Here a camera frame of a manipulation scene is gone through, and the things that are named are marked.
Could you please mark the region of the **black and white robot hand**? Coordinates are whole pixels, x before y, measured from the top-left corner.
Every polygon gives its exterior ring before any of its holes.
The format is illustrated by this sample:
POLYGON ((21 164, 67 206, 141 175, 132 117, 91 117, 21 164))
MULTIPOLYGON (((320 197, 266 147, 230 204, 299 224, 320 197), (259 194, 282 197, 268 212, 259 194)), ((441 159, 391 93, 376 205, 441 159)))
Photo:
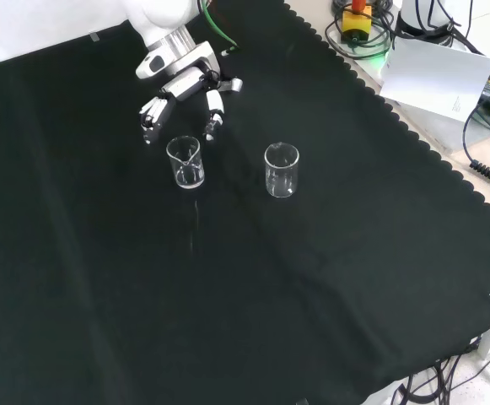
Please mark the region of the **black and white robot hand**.
POLYGON ((139 111, 143 140, 153 143, 177 103, 203 91, 207 98, 208 119, 202 135, 212 142, 223 125, 225 110, 221 94, 239 93, 243 81, 223 75, 208 42, 203 42, 181 55, 169 45, 150 51, 136 70, 140 79, 166 73, 170 81, 139 111))

